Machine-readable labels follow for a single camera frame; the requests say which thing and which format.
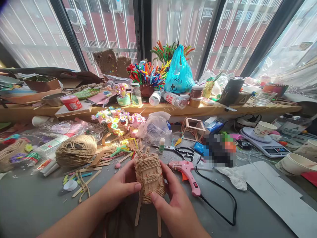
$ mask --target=metal bowl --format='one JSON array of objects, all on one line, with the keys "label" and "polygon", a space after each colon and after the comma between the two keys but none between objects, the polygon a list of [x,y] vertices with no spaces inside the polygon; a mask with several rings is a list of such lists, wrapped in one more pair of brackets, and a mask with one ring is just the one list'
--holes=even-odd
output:
[{"label": "metal bowl", "polygon": [[55,106],[62,106],[63,103],[60,100],[60,98],[64,97],[66,94],[65,93],[58,93],[58,94],[51,94],[47,95],[45,97],[42,97],[42,100],[51,107]]}]

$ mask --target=glue stick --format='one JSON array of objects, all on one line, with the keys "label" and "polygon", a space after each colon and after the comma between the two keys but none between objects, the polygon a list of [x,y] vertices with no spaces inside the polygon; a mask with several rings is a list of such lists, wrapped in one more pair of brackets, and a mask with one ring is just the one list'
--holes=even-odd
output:
[{"label": "glue stick", "polygon": [[165,139],[164,139],[164,138],[161,138],[160,141],[159,141],[158,152],[159,152],[160,154],[163,154],[164,148],[165,148]]}]

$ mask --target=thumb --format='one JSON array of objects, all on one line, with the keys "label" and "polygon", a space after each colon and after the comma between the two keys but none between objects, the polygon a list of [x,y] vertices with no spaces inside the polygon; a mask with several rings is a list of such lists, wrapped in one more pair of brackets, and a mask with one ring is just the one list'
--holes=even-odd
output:
[{"label": "thumb", "polygon": [[142,186],[139,182],[123,183],[122,197],[127,197],[141,190]]},{"label": "thumb", "polygon": [[151,193],[151,199],[154,207],[156,208],[158,214],[162,217],[162,219],[168,219],[170,216],[171,206],[156,192]]}]

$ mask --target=clear plastic cup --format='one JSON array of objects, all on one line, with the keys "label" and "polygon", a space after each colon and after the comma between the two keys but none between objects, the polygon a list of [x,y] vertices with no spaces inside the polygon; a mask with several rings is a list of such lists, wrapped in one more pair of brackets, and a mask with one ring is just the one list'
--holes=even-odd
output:
[{"label": "clear plastic cup", "polygon": [[277,93],[274,92],[262,91],[254,99],[252,104],[255,106],[266,106],[276,95]]}]

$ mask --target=hot glue gun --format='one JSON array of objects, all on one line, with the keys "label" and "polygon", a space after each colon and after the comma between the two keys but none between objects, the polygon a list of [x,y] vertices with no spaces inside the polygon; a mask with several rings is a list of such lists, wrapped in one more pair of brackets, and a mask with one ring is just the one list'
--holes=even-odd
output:
[{"label": "hot glue gun", "polygon": [[191,188],[192,188],[192,195],[194,197],[200,196],[200,188],[198,187],[196,180],[192,175],[192,170],[194,169],[193,163],[189,161],[171,161],[168,163],[168,166],[172,170],[178,170],[182,173],[183,181],[188,180]]}]

